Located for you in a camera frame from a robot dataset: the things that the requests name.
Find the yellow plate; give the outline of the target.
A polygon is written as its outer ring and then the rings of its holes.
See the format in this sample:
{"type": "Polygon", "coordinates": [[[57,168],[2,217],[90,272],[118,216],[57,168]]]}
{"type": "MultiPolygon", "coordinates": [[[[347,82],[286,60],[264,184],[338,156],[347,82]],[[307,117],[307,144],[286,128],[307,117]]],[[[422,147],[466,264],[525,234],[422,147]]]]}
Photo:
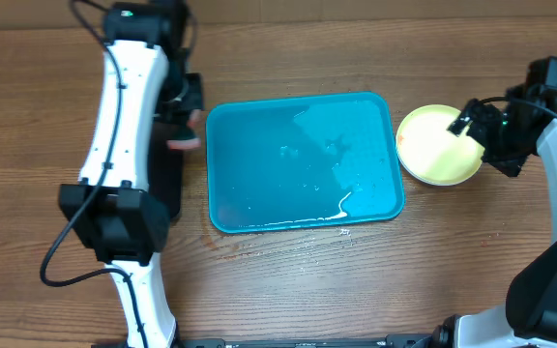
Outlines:
{"type": "Polygon", "coordinates": [[[411,111],[396,132],[396,151],[416,179],[433,186],[461,184],[481,168],[484,148],[464,130],[460,135],[448,126],[460,111],[444,104],[430,104],[411,111]]]}

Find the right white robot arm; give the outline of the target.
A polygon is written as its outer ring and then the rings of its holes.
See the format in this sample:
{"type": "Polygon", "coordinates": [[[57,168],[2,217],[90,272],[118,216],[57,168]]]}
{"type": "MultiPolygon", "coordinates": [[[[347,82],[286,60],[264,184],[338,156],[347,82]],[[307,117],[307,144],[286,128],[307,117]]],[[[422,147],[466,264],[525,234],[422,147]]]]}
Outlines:
{"type": "Polygon", "coordinates": [[[452,316],[420,347],[557,347],[557,85],[520,85],[502,97],[472,99],[453,121],[484,146],[484,159],[515,177],[530,155],[542,159],[552,213],[552,243],[512,281],[504,304],[452,316]]]}

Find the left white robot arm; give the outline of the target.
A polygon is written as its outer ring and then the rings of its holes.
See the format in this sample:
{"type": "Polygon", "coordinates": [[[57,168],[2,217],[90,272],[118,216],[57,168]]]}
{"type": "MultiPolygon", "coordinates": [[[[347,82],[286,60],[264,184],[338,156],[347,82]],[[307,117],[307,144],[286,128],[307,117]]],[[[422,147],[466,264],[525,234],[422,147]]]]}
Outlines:
{"type": "Polygon", "coordinates": [[[97,124],[77,181],[58,204],[116,286],[128,347],[178,347],[161,253],[181,214],[183,154],[199,145],[201,76],[188,61],[197,22],[183,1],[116,2],[95,37],[103,50],[97,124]]]}

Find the pink cleaning sponge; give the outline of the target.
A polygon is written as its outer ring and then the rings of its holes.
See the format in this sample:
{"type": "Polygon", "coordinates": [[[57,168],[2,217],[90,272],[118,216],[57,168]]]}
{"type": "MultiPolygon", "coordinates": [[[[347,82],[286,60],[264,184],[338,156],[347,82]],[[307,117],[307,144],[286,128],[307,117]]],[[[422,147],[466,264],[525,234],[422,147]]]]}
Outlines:
{"type": "Polygon", "coordinates": [[[176,115],[174,125],[175,131],[166,141],[166,145],[170,150],[187,151],[198,148],[201,140],[194,131],[195,125],[201,118],[201,111],[194,109],[190,114],[176,115]]]}

